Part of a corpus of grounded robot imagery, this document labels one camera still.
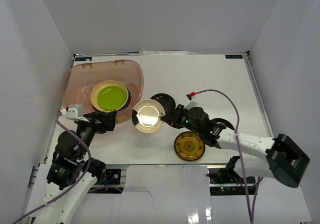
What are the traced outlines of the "black glossy plate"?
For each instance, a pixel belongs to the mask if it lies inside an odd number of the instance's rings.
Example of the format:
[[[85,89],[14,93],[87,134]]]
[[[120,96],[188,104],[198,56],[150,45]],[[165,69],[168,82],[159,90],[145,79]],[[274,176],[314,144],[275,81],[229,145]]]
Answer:
[[[174,98],[171,95],[166,93],[155,94],[151,96],[151,99],[157,101],[162,105],[165,111],[165,115],[172,113],[172,111],[176,107],[176,102]]]

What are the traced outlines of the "lime green plate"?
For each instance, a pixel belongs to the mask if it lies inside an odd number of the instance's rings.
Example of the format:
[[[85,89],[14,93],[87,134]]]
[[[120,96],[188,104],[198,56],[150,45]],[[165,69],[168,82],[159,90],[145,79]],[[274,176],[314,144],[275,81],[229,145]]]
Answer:
[[[106,110],[117,110],[127,101],[126,91],[119,86],[107,86],[102,88],[97,97],[97,103]]]

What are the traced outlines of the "cream plate with black patch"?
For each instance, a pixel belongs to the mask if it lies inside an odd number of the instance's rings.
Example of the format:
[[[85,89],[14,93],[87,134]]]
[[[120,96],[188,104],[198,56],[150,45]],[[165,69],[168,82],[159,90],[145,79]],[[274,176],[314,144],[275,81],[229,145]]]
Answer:
[[[161,118],[165,115],[163,106],[156,100],[146,99],[135,104],[131,120],[134,127],[143,133],[154,133],[164,124]]]

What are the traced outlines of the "brown and yellow patterned plate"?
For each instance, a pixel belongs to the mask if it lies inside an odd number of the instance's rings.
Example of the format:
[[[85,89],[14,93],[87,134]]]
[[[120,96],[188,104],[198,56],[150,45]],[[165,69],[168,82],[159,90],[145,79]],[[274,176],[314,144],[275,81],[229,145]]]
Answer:
[[[179,134],[173,144],[177,156],[187,162],[198,161],[206,150],[200,137],[191,131]]]

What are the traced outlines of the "dark teal ceramic plate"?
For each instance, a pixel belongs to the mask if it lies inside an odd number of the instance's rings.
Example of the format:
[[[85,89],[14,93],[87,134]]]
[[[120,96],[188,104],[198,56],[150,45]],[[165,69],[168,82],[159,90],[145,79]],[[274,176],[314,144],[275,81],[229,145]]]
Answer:
[[[132,92],[131,92],[131,89],[128,86],[126,88],[128,90],[128,100],[127,100],[127,105],[126,106],[128,107],[132,102]]]

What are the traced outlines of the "black plate with iridescent rim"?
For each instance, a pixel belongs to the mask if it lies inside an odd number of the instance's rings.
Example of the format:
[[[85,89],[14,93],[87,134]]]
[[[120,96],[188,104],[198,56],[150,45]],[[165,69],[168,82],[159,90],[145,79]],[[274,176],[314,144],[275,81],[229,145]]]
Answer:
[[[229,129],[235,131],[235,127],[229,121],[227,121],[223,118],[214,118],[214,119],[212,119],[212,121],[216,124],[223,125]]]

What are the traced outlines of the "light blue plate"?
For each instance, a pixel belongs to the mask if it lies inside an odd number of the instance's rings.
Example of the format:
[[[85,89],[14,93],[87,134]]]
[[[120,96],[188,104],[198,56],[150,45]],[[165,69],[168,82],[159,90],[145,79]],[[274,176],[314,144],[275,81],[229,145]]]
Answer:
[[[126,109],[129,106],[129,104],[131,103],[132,93],[128,87],[127,87],[127,90],[128,90],[128,99],[127,99],[126,103],[123,105],[123,107],[120,109],[120,111]]]

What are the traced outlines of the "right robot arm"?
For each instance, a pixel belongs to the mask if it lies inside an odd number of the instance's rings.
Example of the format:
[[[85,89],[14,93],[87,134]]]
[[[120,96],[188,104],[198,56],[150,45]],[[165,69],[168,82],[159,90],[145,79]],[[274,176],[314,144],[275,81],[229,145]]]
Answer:
[[[173,128],[193,132],[209,147],[240,150],[239,156],[252,156],[253,164],[238,160],[225,171],[231,183],[243,179],[243,164],[249,176],[274,178],[285,186],[296,188],[310,163],[308,155],[289,136],[259,137],[236,133],[230,122],[221,118],[209,119],[201,107],[186,109],[178,105],[161,119]]]

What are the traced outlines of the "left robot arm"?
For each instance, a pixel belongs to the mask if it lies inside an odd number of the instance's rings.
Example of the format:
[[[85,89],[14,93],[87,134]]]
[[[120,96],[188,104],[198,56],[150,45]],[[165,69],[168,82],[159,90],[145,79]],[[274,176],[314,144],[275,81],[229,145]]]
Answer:
[[[75,131],[57,121],[63,132],[57,139],[44,204],[35,223],[70,223],[88,191],[104,181],[106,164],[92,158],[89,146],[96,134],[114,130],[116,116],[116,111],[86,114],[75,120]]]

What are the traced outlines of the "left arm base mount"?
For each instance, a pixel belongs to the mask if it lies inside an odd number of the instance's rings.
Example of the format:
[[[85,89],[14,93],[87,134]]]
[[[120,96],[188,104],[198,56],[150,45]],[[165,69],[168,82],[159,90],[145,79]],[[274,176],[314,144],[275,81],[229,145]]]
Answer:
[[[121,183],[121,175],[122,171],[121,169],[105,169],[102,171],[102,174],[100,175],[100,179],[98,181],[98,184],[102,185],[118,185]]]

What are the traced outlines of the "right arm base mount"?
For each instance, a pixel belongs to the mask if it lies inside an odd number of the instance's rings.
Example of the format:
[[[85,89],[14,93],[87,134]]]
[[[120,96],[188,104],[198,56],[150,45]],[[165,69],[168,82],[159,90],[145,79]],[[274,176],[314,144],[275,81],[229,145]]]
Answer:
[[[211,196],[245,195],[244,179],[233,170],[209,168],[206,175],[209,180]]]

